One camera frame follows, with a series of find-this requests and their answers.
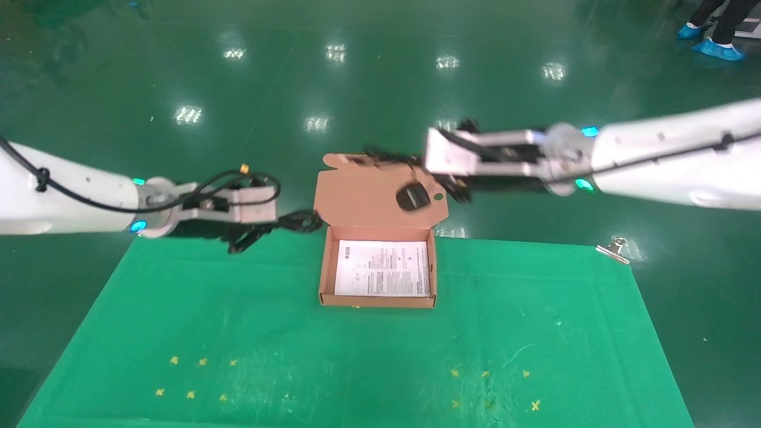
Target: open cardboard box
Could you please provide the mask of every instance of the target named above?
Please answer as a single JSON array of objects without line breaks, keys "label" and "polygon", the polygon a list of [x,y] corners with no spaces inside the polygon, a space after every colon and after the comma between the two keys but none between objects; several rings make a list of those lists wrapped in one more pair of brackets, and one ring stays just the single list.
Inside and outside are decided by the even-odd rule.
[{"label": "open cardboard box", "polygon": [[[436,305],[436,244],[431,228],[446,219],[446,193],[429,174],[405,164],[359,165],[349,161],[360,155],[328,154],[331,168],[317,176],[314,208],[329,225],[320,274],[320,303],[341,306],[385,306],[391,308],[433,308]],[[431,205],[404,211],[396,202],[396,192],[417,180],[428,191]],[[428,248],[429,297],[383,297],[336,294],[336,268],[340,240],[426,241]]]}]

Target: green mat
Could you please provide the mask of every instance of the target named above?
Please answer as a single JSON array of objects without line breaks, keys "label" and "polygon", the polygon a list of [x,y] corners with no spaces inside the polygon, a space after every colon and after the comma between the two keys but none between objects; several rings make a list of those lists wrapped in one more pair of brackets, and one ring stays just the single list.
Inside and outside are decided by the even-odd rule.
[{"label": "green mat", "polygon": [[439,238],[435,309],[340,308],[323,236],[136,240],[20,427],[692,426],[593,248]]}]

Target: white robotic arm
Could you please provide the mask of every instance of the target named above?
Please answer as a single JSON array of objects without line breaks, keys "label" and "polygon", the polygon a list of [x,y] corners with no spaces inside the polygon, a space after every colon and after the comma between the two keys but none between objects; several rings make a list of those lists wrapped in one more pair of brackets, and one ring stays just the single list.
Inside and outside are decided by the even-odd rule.
[{"label": "white robotic arm", "polygon": [[[278,181],[245,166],[205,184],[176,185],[89,168],[2,137],[0,149],[0,235],[127,230],[146,238],[221,238],[237,253],[274,228],[312,232],[322,225],[310,210],[279,218]],[[228,181],[215,186],[222,178]]]},{"label": "white robotic arm", "polygon": [[483,178],[516,177],[562,196],[575,179],[605,193],[668,203],[761,209],[761,99],[604,126],[594,138],[566,123],[546,131],[428,131],[424,166],[468,199]]}]

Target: black pants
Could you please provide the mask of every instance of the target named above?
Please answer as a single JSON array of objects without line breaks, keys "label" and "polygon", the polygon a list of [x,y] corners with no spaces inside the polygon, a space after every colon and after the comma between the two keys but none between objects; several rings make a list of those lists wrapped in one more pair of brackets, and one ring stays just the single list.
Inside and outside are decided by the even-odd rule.
[{"label": "black pants", "polygon": [[[705,24],[708,16],[723,4],[724,0],[703,0],[703,3],[698,6],[698,10],[690,17],[689,22],[701,27]],[[740,25],[740,22],[747,18],[750,11],[758,4],[759,0],[729,0],[729,5],[721,14],[711,39],[720,45],[732,43],[735,27]]]}]

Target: green floor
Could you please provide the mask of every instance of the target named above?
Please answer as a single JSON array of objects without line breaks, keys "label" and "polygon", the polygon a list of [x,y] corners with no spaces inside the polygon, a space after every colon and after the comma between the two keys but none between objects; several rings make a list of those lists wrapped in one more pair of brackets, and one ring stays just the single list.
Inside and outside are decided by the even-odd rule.
[{"label": "green floor", "polygon": [[[136,177],[195,180],[245,161],[281,179],[287,211],[311,205],[323,153],[417,152],[439,120],[603,124],[761,96],[759,46],[739,44],[740,64],[697,56],[673,40],[691,6],[670,5],[0,0],[0,133]],[[245,52],[225,58],[232,49]],[[182,106],[202,108],[198,123],[177,124]],[[758,224],[754,212],[610,196],[476,195],[437,233],[627,237],[696,425],[742,427],[761,420]],[[0,240],[0,426],[17,419],[129,243]]]}]

